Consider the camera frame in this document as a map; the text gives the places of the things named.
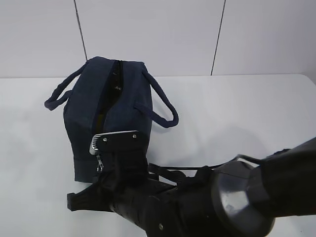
bag handle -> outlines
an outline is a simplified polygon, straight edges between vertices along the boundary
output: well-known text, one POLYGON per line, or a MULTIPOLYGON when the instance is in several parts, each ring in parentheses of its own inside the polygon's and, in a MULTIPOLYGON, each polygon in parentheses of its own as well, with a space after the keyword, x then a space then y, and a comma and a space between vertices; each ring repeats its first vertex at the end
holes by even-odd
POLYGON ((79 76, 83 72, 83 70, 87 64, 88 64, 88 62, 86 62, 80 69, 78 69, 77 71, 75 71, 74 73, 69 75, 62 83, 60 83, 57 86, 57 88, 53 91, 51 97, 45 101, 44 106, 46 108, 48 108, 49 110, 52 111, 52 110, 56 109, 58 106, 60 106, 61 104, 63 104, 71 96, 72 90, 68 90, 65 92, 65 94, 60 99, 58 99, 58 97, 66 89, 66 87, 77 76, 79 76))
POLYGON ((134 108, 138 109, 140 112, 148 116, 151 120, 158 123, 160 126, 164 128, 168 127, 174 127, 179 122, 179 116, 176 111, 176 109, 173 107, 173 105, 169 102, 167 96, 165 95, 164 91, 158 84, 158 82, 146 71, 142 72, 144 77, 147 79, 149 84, 152 86, 152 88, 155 90, 155 92, 158 94, 158 96, 161 98, 161 100, 165 103, 165 105, 170 109, 173 115, 173 120, 167 121, 165 118, 160 117, 158 114, 156 114, 152 109, 149 109, 143 104, 140 104, 138 102, 135 103, 134 108))

table surface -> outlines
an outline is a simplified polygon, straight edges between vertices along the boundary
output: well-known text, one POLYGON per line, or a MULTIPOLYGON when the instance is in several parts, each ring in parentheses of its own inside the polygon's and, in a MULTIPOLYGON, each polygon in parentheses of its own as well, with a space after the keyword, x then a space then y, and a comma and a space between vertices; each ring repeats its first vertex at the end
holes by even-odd
MULTIPOLYGON (((126 237, 145 232, 113 213, 70 212, 74 181, 62 107, 43 102, 62 78, 0 79, 0 236, 126 237)), ((179 125, 153 123, 147 157, 203 166, 236 154, 264 158, 316 136, 316 86, 302 75, 159 77, 179 125)), ((171 114, 153 93, 154 109, 171 114)), ((315 216, 277 219, 270 237, 312 237, 315 216)))

navy blue bag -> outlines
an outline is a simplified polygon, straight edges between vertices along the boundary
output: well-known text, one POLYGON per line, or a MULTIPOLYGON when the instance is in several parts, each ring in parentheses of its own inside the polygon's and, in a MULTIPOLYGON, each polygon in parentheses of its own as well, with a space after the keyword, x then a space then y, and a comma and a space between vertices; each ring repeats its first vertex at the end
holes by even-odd
POLYGON ((93 135, 138 130, 150 137, 152 121, 165 128, 179 121, 175 108, 143 62, 89 59, 57 86, 44 105, 54 110, 66 101, 64 122, 74 153, 75 180, 80 182, 91 183, 97 175, 98 161, 89 153, 93 135), (58 99, 79 75, 74 88, 58 99), (173 120, 153 112, 151 87, 171 110, 173 120))

zipper pull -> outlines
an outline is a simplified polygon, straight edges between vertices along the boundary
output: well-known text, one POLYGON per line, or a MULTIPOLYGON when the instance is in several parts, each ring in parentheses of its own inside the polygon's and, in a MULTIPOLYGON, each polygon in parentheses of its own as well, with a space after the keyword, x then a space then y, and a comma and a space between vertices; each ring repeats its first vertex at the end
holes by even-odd
POLYGON ((99 163, 98 167, 97 167, 97 172, 101 173, 103 168, 104 168, 104 165, 103 165, 103 163, 101 161, 101 155, 97 155, 97 160, 98 160, 98 163, 99 163))

zipper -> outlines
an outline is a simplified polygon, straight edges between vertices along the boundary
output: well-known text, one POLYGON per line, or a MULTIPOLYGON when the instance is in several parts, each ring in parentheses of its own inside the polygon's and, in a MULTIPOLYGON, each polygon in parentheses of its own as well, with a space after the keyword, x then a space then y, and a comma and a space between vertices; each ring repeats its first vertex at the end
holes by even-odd
POLYGON ((94 119, 93 135, 103 133, 106 115, 117 102, 123 90, 123 62, 116 61, 102 90, 98 105, 98 112, 94 119))

